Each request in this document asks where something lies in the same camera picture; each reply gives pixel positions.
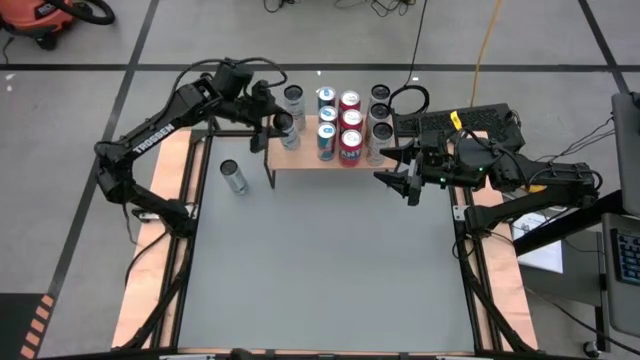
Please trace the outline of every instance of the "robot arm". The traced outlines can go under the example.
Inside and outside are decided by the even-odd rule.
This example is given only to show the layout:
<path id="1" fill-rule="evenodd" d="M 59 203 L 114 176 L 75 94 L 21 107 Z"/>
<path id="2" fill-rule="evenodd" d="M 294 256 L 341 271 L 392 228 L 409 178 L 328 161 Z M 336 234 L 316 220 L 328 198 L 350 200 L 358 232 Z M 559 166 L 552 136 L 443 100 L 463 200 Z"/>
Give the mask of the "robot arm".
<path id="1" fill-rule="evenodd" d="M 167 229 L 176 236 L 186 237 L 194 231 L 194 221 L 184 204 L 165 200 L 133 178 L 133 162 L 159 144 L 173 132 L 220 116 L 241 122 L 255 130 L 251 151 L 259 152 L 269 137 L 282 136 L 275 128 L 262 126 L 266 116 L 290 116 L 275 103 L 268 84 L 260 80 L 247 94 L 246 87 L 253 73 L 231 62 L 218 66 L 215 76 L 203 73 L 190 84 L 182 85 L 170 97 L 165 107 L 117 141 L 100 141 L 95 147 L 98 185 L 106 199 L 117 204 L 133 203 L 159 215 Z"/>
<path id="2" fill-rule="evenodd" d="M 471 138 L 462 138 L 467 133 Z M 447 148 L 449 138 L 454 139 L 454 153 Z M 409 165 L 415 160 L 413 174 L 409 170 L 399 173 L 376 172 L 374 176 L 392 187 L 410 206 L 420 200 L 421 188 L 427 184 L 484 187 L 489 177 L 491 186 L 501 192 L 511 192 L 521 186 L 545 185 L 546 189 L 503 204 L 463 207 L 466 232 L 485 235 L 498 223 L 520 217 L 550 206 L 588 207 L 598 198 L 602 178 L 585 163 L 560 164 L 536 162 L 518 154 L 518 147 L 507 140 L 480 139 L 462 129 L 447 136 L 444 131 L 428 131 L 417 140 L 400 147 L 383 149 L 389 158 Z"/>

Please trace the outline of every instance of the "aluminum can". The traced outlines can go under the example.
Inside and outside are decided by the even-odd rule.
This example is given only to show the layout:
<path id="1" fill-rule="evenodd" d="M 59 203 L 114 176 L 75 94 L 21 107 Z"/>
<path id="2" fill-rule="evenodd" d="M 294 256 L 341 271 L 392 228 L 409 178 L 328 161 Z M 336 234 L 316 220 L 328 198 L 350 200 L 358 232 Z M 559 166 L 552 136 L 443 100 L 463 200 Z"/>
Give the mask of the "aluminum can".
<path id="1" fill-rule="evenodd" d="M 298 85 L 290 85 L 284 89 L 284 107 L 293 116 L 298 131 L 307 127 L 304 111 L 304 92 Z"/>
<path id="2" fill-rule="evenodd" d="M 362 114 L 358 110 L 347 110 L 340 116 L 340 134 L 347 130 L 362 131 Z"/>
<path id="3" fill-rule="evenodd" d="M 338 112 L 340 115 L 347 110 L 360 111 L 360 95 L 353 90 L 347 90 L 340 96 L 340 106 Z"/>
<path id="4" fill-rule="evenodd" d="M 336 107 L 336 90 L 329 86 L 323 86 L 316 91 L 318 94 L 318 110 L 325 106 Z"/>
<path id="5" fill-rule="evenodd" d="M 374 104 L 369 109 L 367 114 L 367 132 L 364 135 L 364 144 L 369 146 L 369 140 L 371 139 L 371 132 L 373 127 L 380 122 L 391 123 L 391 109 L 386 104 Z"/>
<path id="6" fill-rule="evenodd" d="M 280 138 L 285 149 L 293 151 L 300 147 L 300 136 L 291 115 L 278 114 L 273 120 L 273 127 L 287 134 L 287 136 Z"/>
<path id="7" fill-rule="evenodd" d="M 328 122 L 318 125 L 318 158 L 332 160 L 336 154 L 336 127 Z"/>
<path id="8" fill-rule="evenodd" d="M 371 95 L 369 95 L 368 110 L 375 104 L 388 104 L 389 96 L 391 96 L 391 90 L 387 85 L 378 84 L 371 88 Z"/>
<path id="9" fill-rule="evenodd" d="M 340 163 L 345 167 L 354 167 L 362 155 L 362 134 L 356 130 L 347 130 L 340 136 Z"/>
<path id="10" fill-rule="evenodd" d="M 244 176 L 242 176 L 238 163 L 231 159 L 225 160 L 220 164 L 220 172 L 236 195 L 244 195 L 247 193 L 249 185 Z"/>
<path id="11" fill-rule="evenodd" d="M 369 141 L 367 162 L 369 165 L 382 165 L 384 163 L 384 155 L 380 154 L 380 149 L 389 147 L 391 137 L 393 136 L 393 128 L 391 125 L 380 122 L 375 124 L 371 132 L 371 140 Z"/>
<path id="12" fill-rule="evenodd" d="M 320 111 L 318 111 L 318 121 L 319 123 L 330 122 L 338 127 L 338 110 L 333 106 L 323 106 Z"/>

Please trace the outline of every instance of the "gray mat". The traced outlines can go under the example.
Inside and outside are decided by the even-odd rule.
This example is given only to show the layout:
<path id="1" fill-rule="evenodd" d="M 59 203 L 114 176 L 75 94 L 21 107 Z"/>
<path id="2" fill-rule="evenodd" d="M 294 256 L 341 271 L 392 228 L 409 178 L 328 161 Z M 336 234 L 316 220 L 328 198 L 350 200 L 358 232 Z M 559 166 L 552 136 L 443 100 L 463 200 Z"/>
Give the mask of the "gray mat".
<path id="1" fill-rule="evenodd" d="M 219 172 L 235 159 L 249 193 Z M 279 171 L 214 139 L 180 347 L 472 351 L 448 193 L 408 207 L 370 171 Z"/>

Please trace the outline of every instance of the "shop vacuum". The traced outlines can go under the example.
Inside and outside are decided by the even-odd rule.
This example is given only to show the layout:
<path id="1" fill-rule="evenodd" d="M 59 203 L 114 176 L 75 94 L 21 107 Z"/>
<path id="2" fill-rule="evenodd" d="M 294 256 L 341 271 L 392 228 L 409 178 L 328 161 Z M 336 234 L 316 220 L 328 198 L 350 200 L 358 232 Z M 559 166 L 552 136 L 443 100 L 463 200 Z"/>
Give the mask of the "shop vacuum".
<path id="1" fill-rule="evenodd" d="M 17 36 L 35 39 L 45 50 L 56 47 L 57 35 L 68 30 L 76 19 L 95 25 L 110 25 L 115 20 L 111 7 L 103 0 L 86 0 L 104 16 L 94 16 L 86 2 L 72 0 L 0 0 L 0 28 Z"/>

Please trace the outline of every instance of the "red can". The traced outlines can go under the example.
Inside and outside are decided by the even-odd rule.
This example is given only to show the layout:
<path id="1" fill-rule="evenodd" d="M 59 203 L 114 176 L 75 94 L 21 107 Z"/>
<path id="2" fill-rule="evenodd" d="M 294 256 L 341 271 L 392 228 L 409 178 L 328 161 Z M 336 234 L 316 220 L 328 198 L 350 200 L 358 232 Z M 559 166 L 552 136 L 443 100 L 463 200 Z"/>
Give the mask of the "red can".
<path id="1" fill-rule="evenodd" d="M 362 155 L 362 134 L 347 130 L 340 136 L 340 163 L 345 167 L 358 165 Z"/>
<path id="2" fill-rule="evenodd" d="M 340 96 L 339 112 L 342 115 L 347 110 L 360 111 L 360 95 L 353 90 L 347 90 Z"/>
<path id="3" fill-rule="evenodd" d="M 362 114 L 358 110 L 347 110 L 340 116 L 340 134 L 347 130 L 362 132 Z"/>

